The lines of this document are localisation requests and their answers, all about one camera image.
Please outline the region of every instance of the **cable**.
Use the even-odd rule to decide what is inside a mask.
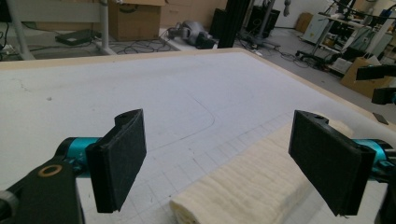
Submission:
[[[311,67],[313,69],[317,69],[319,71],[323,71],[324,69],[324,64],[319,64],[315,59],[310,58],[310,57],[304,57],[304,58],[299,58],[293,54],[287,53],[287,52],[282,52],[279,49],[275,49],[275,51],[279,52],[280,57],[288,62],[292,62],[296,64],[297,66],[301,68],[308,68]],[[326,57],[324,57],[323,61],[326,63],[326,59],[330,57],[331,54],[328,54]]]
[[[327,14],[330,12],[330,9],[332,8],[332,6],[334,6],[335,2],[332,2],[332,4],[326,9],[326,11],[324,11],[324,14]]]
[[[13,51],[10,53],[8,50],[7,52],[0,52],[0,62],[3,61],[4,59],[7,59],[11,56],[19,56],[19,54],[16,52],[14,48],[11,48]]]
[[[254,25],[254,27],[248,32],[249,35],[254,34],[254,32],[260,29],[260,26],[262,26],[262,20],[255,19],[251,24]]]
[[[168,41],[169,40],[165,42],[161,40],[139,40],[133,41],[128,45],[114,43],[112,44],[112,46],[114,46],[112,48],[123,48],[121,50],[115,50],[117,54],[164,52],[172,49],[166,44]]]
[[[273,53],[271,52],[271,50],[274,50],[275,52],[277,52],[275,49],[261,48],[261,49],[259,49],[259,53],[260,53],[262,56],[265,56],[265,57],[272,57],[272,56],[274,56],[275,54],[273,54]]]
[[[7,45],[7,34],[8,34],[8,29],[9,29],[9,24],[8,24],[8,22],[6,22],[6,26],[7,26],[6,32],[5,32],[4,34],[3,34],[3,32],[2,32],[2,35],[1,35],[1,37],[0,37],[0,38],[4,38],[4,44],[3,44],[3,46],[0,45],[0,50],[4,49],[4,48],[6,47],[6,45]]]
[[[156,49],[156,52],[160,52],[160,51],[169,51],[169,50],[172,49],[172,48],[167,44],[167,43],[170,41],[169,38],[167,38],[167,39],[164,40],[164,41],[161,41],[163,35],[167,34],[167,33],[169,32],[170,29],[171,29],[171,28],[166,29],[166,30],[159,36],[159,38],[158,38],[159,40],[158,40],[158,41],[162,44],[162,46],[159,47],[159,48],[157,48],[157,49]],[[169,49],[168,49],[168,50],[160,50],[160,49],[165,48],[165,46],[167,46]]]
[[[243,40],[242,40],[241,36],[238,36],[237,39],[238,39],[239,44],[240,44],[240,46],[241,46],[242,48],[248,49],[248,46],[242,42]]]

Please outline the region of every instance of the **desk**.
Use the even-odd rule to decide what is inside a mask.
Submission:
[[[172,195],[291,122],[295,109],[396,146],[394,125],[243,49],[5,62],[0,189],[51,158],[66,137],[103,136],[116,115],[137,108],[148,147],[142,170],[112,215],[96,213],[90,180],[78,179],[87,223],[175,223]]]
[[[362,25],[357,24],[356,22],[353,22],[353,21],[341,21],[341,20],[338,20],[338,19],[335,19],[332,17],[323,16],[320,14],[315,15],[314,18],[312,19],[312,21],[309,23],[308,29],[305,31],[305,33],[302,37],[302,39],[314,43],[315,46],[312,48],[312,51],[310,53],[303,52],[301,50],[297,50],[295,55],[298,57],[298,56],[300,56],[300,54],[302,54],[302,56],[300,57],[301,60],[303,60],[304,58],[313,59],[316,61],[316,66],[321,67],[326,62],[325,62],[325,59],[315,55],[318,48],[325,48],[325,49],[330,50],[334,53],[340,53],[340,51],[343,51],[344,49],[346,49],[352,42],[352,39],[350,39],[350,38],[348,39],[348,41],[345,43],[345,45],[342,47],[342,49],[340,51],[338,51],[336,49],[329,48],[322,44],[324,39],[326,38],[327,34],[331,30],[333,24],[336,21],[339,23],[342,23],[342,24],[346,24],[348,26],[352,26],[353,29],[358,29],[358,28],[362,27]]]
[[[102,28],[102,43],[97,43],[98,48],[104,54],[116,54],[108,46],[108,12],[107,12],[107,0],[101,0],[100,3],[85,3],[85,4],[73,4],[67,2],[53,2],[46,0],[36,0],[36,1],[26,1],[26,0],[7,0],[9,14],[14,25],[15,33],[17,34],[19,42],[19,54],[23,60],[34,60],[35,57],[30,52],[27,47],[26,38],[21,25],[21,18],[24,21],[99,21],[101,22]],[[71,16],[66,7],[71,9],[76,15]],[[45,13],[40,13],[40,9],[46,9]],[[87,11],[92,12],[92,9],[96,9],[96,13],[87,13]]]

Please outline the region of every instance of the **black foam pad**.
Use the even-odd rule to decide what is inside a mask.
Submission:
[[[375,152],[328,123],[322,116],[296,110],[289,154],[336,216],[357,215]]]
[[[147,153],[143,110],[118,115],[115,122],[86,150],[99,213],[120,211]]]

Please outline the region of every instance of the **folded cloth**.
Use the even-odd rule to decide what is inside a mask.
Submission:
[[[175,196],[170,207],[177,222],[283,223],[290,210],[313,190],[289,155],[290,133],[288,124]]]

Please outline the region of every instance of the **cardboard box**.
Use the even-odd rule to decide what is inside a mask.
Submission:
[[[349,62],[342,58],[337,58],[337,60],[332,64],[331,69],[344,75],[351,65],[352,62]]]
[[[303,12],[299,19],[297,20],[296,26],[295,26],[295,30],[296,31],[300,31],[301,33],[305,33],[306,28],[308,28],[309,22],[311,22],[312,17],[314,15],[312,15],[311,13],[308,12]]]
[[[372,98],[374,89],[386,88],[392,81],[392,77],[357,81],[356,73],[358,68],[368,65],[370,64],[367,63],[364,58],[357,58],[355,62],[349,67],[344,77],[341,79],[341,84],[349,87],[353,91],[357,91],[369,98]]]
[[[118,41],[157,39],[164,0],[108,1],[108,31]]]
[[[166,0],[161,26],[173,27],[178,22],[198,21],[210,28],[216,8],[225,8],[227,0]]]

